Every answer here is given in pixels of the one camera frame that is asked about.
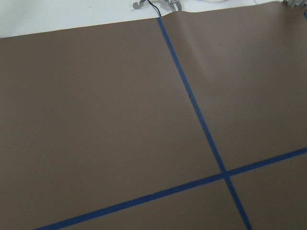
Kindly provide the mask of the aluminium frame post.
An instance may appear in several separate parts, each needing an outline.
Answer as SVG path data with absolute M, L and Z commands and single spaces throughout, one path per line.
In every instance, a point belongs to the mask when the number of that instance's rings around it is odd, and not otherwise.
M 307 0 L 283 0 L 283 3 L 290 8 L 307 6 Z

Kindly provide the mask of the brown paper table cover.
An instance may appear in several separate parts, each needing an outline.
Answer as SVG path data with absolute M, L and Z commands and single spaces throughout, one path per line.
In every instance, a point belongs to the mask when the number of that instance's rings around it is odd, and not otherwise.
M 306 9 L 161 17 L 226 171 L 307 148 Z M 0 227 L 220 174 L 157 19 L 0 41 Z M 230 177 L 251 230 L 307 227 L 307 154 Z M 224 179 L 61 230 L 247 230 Z

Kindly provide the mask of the blue tape line crosswise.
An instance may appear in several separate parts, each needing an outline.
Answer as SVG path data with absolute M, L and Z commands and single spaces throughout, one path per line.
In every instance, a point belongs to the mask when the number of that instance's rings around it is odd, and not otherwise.
M 210 184 L 210 183 L 222 180 L 226 176 L 232 177 L 232 176 L 235 176 L 235 175 L 246 173 L 246 172 L 255 170 L 257 168 L 262 168 L 262 167 L 265 167 L 267 165 L 271 165 L 271 164 L 274 164 L 274 163 L 277 163 L 277 162 L 280 162 L 280 161 L 284 161 L 284 160 L 287 160 L 287 159 L 290 159 L 290 158 L 293 158 L 293 157 L 297 157 L 297 156 L 306 154 L 306 153 L 307 153 L 306 148 L 294 150 L 294 151 L 291 151 L 289 153 L 284 153 L 284 154 L 281 154 L 281 155 L 278 155 L 278 156 L 275 156 L 275 157 L 271 157 L 271 158 L 268 158 L 268 159 L 265 159 L 265 160 L 262 160 L 262 161 L 258 161 L 258 162 L 252 163 L 252 164 L 244 165 L 244 166 L 241 166 L 239 168 L 228 170 L 225 173 L 220 173 L 220 174 L 212 175 L 212 176 L 209 176 L 209 177 L 201 178 L 201 179 L 196 180 L 196 181 L 192 181 L 192 182 L 189 182 L 189 183 L 186 183 L 186 184 L 178 185 L 178 186 L 175 186 L 175 187 L 172 187 L 172 188 L 168 188 L 166 190 L 155 192 L 153 194 L 138 197 L 138 198 L 133 199 L 133 200 L 125 201 L 123 203 L 119 203 L 119 204 L 116 204 L 116 205 L 105 207 L 103 209 L 99 209 L 99 210 L 96 210 L 96 211 L 92 211 L 92 212 L 83 214 L 83 215 L 80 215 L 80 216 L 76 216 L 76 217 L 69 218 L 69 219 L 66 219 L 66 220 L 62 220 L 62 221 L 59 221 L 59 222 L 56 222 L 56 223 L 53 223 L 53 224 L 49 224 L 49 225 L 46 225 L 46 226 L 43 226 L 43 227 L 39 227 L 39 229 L 40 230 L 60 230 L 60 229 L 63 229 L 63 228 L 66 228 L 66 227 L 69 227 L 69 226 L 72 226 L 72 225 L 75 225 L 75 224 L 79 224 L 79 223 L 82 223 L 82 222 L 85 222 L 85 221 L 89 221 L 91 219 L 99 218 L 99 217 L 109 215 L 111 213 L 115 213 L 115 212 L 130 208 L 130 207 L 138 206 L 140 204 L 148 203 L 148 202 L 151 202 L 151 201 L 154 201 L 154 200 L 157 200 L 157 199 L 161 199 L 161 198 L 166 197 L 166 196 L 170 196 L 170 195 L 173 195 L 173 194 L 176 194 L 176 193 L 180 193 L 180 192 L 183 192 L 183 191 L 186 191 L 186 190 L 198 187 L 198 186 Z

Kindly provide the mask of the blue tape line lengthwise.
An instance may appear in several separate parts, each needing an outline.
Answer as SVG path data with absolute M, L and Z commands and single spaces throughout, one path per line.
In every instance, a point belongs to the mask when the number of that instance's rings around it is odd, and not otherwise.
M 174 50 L 174 48 L 172 46 L 171 40 L 170 40 L 170 38 L 169 38 L 169 36 L 167 34 L 166 28 L 165 28 L 165 26 L 163 24 L 163 21 L 162 21 L 161 17 L 157 18 L 157 23 L 158 23 L 158 25 L 160 27 L 160 30 L 162 32 L 162 35 L 163 35 L 164 40 L 166 42 L 166 45 L 167 45 L 167 47 L 169 49 L 171 57 L 172 57 L 172 59 L 174 61 L 174 64 L 175 64 L 175 66 L 176 66 L 176 68 L 178 70 L 178 73 L 179 73 L 179 75 L 181 77 L 183 85 L 184 85 L 184 87 L 186 89 L 186 92 L 187 92 L 187 94 L 189 96 L 189 99 L 190 99 L 190 101 L 192 103 L 192 106 L 193 106 L 194 111 L 195 111 L 195 113 L 197 115 L 197 118 L 199 120 L 201 128 L 202 128 L 202 130 L 203 130 L 203 132 L 204 132 L 204 134 L 206 136 L 207 142 L 208 142 L 208 144 L 209 144 L 209 146 L 211 148 L 211 151 L 212 151 L 212 153 L 214 155 L 214 158 L 215 158 L 215 160 L 216 160 L 216 162 L 218 164 L 218 167 L 219 167 L 219 169 L 221 171 L 221 174 L 222 174 L 222 176 L 223 176 L 223 178 L 224 178 L 224 180 L 226 182 L 227 188 L 228 188 L 228 190 L 229 190 L 229 192 L 230 192 L 230 194 L 232 196 L 232 199 L 233 199 L 233 201 L 234 201 L 234 203 L 235 203 L 235 205 L 236 205 L 236 207 L 237 207 L 237 209 L 239 211 L 239 214 L 240 214 L 240 216 L 241 216 L 241 218 L 242 218 L 242 220 L 244 222 L 244 225 L 245 225 L 246 229 L 250 230 L 250 229 L 252 229 L 251 223 L 250 223 L 250 221 L 248 219 L 248 216 L 247 216 L 247 214 L 246 214 L 246 212 L 244 210 L 244 207 L 243 207 L 243 205 L 242 205 L 242 203 L 241 203 L 241 201 L 239 199 L 239 196 L 238 196 L 238 194 L 237 194 L 237 192 L 235 190 L 235 187 L 234 187 L 234 185 L 233 185 L 233 183 L 232 183 L 232 181 L 230 179 L 230 176 L 226 172 L 225 165 L 224 165 L 224 163 L 222 161 L 222 158 L 221 158 L 221 156 L 220 156 L 220 154 L 218 152 L 218 149 L 217 149 L 217 147 L 215 145 L 215 142 L 214 142 L 214 140 L 213 140 L 213 138 L 211 136 L 209 128 L 207 127 L 207 124 L 206 124 L 205 119 L 204 119 L 204 117 L 203 117 L 203 115 L 201 113 L 201 110 L 200 110 L 200 108 L 199 108 L 199 106 L 197 104 L 195 96 L 194 96 L 194 94 L 192 92 L 192 89 L 191 89 L 191 87 L 189 85 L 188 79 L 186 78 L 184 70 L 183 70 L 183 68 L 182 68 L 182 66 L 181 66 L 181 64 L 180 64 L 180 62 L 178 60 L 178 57 L 177 57 L 176 52 L 175 52 L 175 50 Z

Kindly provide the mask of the metal grabber tool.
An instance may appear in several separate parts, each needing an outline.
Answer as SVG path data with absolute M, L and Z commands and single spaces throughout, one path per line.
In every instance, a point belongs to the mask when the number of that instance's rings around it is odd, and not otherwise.
M 145 3 L 151 6 L 168 7 L 172 12 L 182 11 L 182 5 L 179 0 L 137 0 L 132 4 L 133 9 L 141 9 Z

